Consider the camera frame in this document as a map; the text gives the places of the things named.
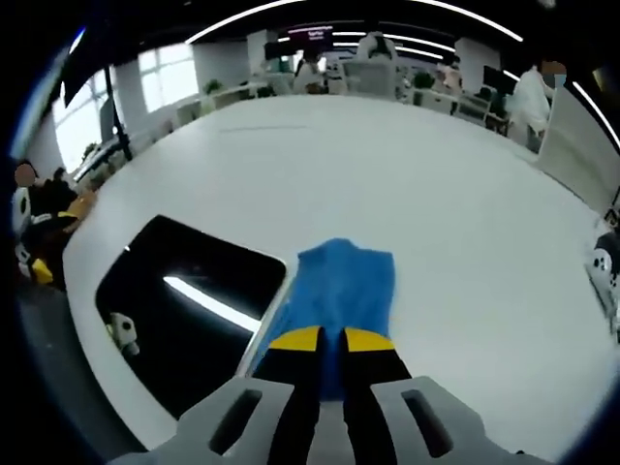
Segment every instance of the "white table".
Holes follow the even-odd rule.
[[[160,140],[102,187],[64,254],[110,403],[149,449],[174,432],[95,308],[153,216],[280,257],[292,275],[298,252],[348,237],[394,255],[390,332],[411,374],[479,412],[500,446],[557,459],[617,374],[582,265],[596,215],[509,144],[424,108],[339,96],[243,102]]]
[[[266,82],[249,82],[245,85],[238,85],[237,87],[224,89],[215,94],[211,94],[213,106],[216,109],[222,109],[223,107],[239,102],[243,95],[247,92],[250,92],[252,95],[256,96],[258,90],[265,87],[268,87]]]

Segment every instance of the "black tablet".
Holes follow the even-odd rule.
[[[276,258],[157,216],[111,267],[96,305],[108,325],[116,314],[133,321],[139,352],[125,359],[179,418],[234,375],[285,275]]]

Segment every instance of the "window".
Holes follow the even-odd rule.
[[[149,113],[199,92],[194,56],[189,45],[176,44],[149,50],[139,55],[138,64]]]
[[[110,77],[114,101],[117,104],[116,111],[119,119],[123,121],[115,90],[116,74],[114,69],[111,70]],[[61,88],[60,99],[54,102],[52,112],[58,148],[60,148],[60,155],[67,172],[72,172],[79,167],[84,149],[89,143],[101,142],[99,110],[107,99],[106,75],[103,70],[82,86],[66,108],[64,88]]]

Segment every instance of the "ceiling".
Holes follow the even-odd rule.
[[[220,2],[214,6],[213,2],[206,0],[160,0],[156,7],[155,2],[147,0],[97,2],[101,6],[91,10],[86,17],[88,28],[81,47],[90,49],[90,57],[93,50],[98,50],[97,55],[102,59],[124,62],[135,58],[141,51],[182,42],[211,24],[267,1],[237,0]],[[214,42],[243,39],[248,33],[265,28],[286,30],[300,24],[355,21],[371,16],[382,23],[384,32],[402,34],[405,33],[404,29],[408,29],[408,35],[415,34],[414,37],[429,40],[442,38],[445,34],[453,38],[467,36],[502,50],[506,56],[518,54],[526,45],[543,45],[547,54],[564,61],[567,55],[574,54],[573,49],[579,48],[592,49],[580,59],[601,60],[596,56],[598,53],[595,47],[584,44],[592,42],[592,32],[588,29],[579,34],[579,28],[571,25],[574,21],[566,15],[560,15],[563,12],[561,7],[569,9],[574,0],[559,0],[558,11],[553,13],[543,9],[536,0],[519,0],[518,8],[508,8],[508,4],[517,4],[516,1],[449,2],[509,28],[522,36],[524,43],[520,44],[504,33],[465,15],[410,0],[384,0],[373,7],[361,7],[358,0],[300,1],[247,16],[204,36],[201,40]],[[556,21],[560,22],[561,27],[556,25]],[[570,29],[571,32],[566,34],[562,29]]]
[[[500,50],[504,67],[516,73],[523,67],[523,55],[528,49],[543,50],[547,58],[561,61],[567,68],[590,72],[607,58],[603,50],[607,41],[612,43],[615,31],[604,25],[605,18],[612,15],[594,8],[600,0],[589,0],[592,8],[585,8],[579,0],[557,0],[558,7],[551,12],[536,0],[445,1],[507,27],[522,36],[523,43],[465,15],[411,0],[383,0],[371,7],[361,7],[358,0],[299,1],[249,15],[199,42],[241,40],[261,29],[285,32],[305,24],[331,23],[334,30],[363,30],[362,20],[374,17],[386,33],[446,45],[462,36],[475,39]],[[147,49],[182,42],[209,25],[267,2],[58,0],[42,4],[23,0],[18,5],[30,27],[17,33],[27,42],[26,52],[32,52],[29,56],[33,63],[28,65],[33,65],[38,73],[31,75],[31,80],[22,79],[18,85],[27,83],[32,87],[53,53],[69,44],[83,25],[86,33],[71,55],[66,71],[90,77],[109,63],[123,63]]]

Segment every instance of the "blue cloth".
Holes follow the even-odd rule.
[[[259,346],[254,367],[269,344],[285,332],[322,326],[327,340],[323,360],[323,400],[341,399],[338,336],[356,327],[388,336],[394,291],[392,254],[356,247],[347,239],[332,239],[301,252],[289,300],[278,310]]]

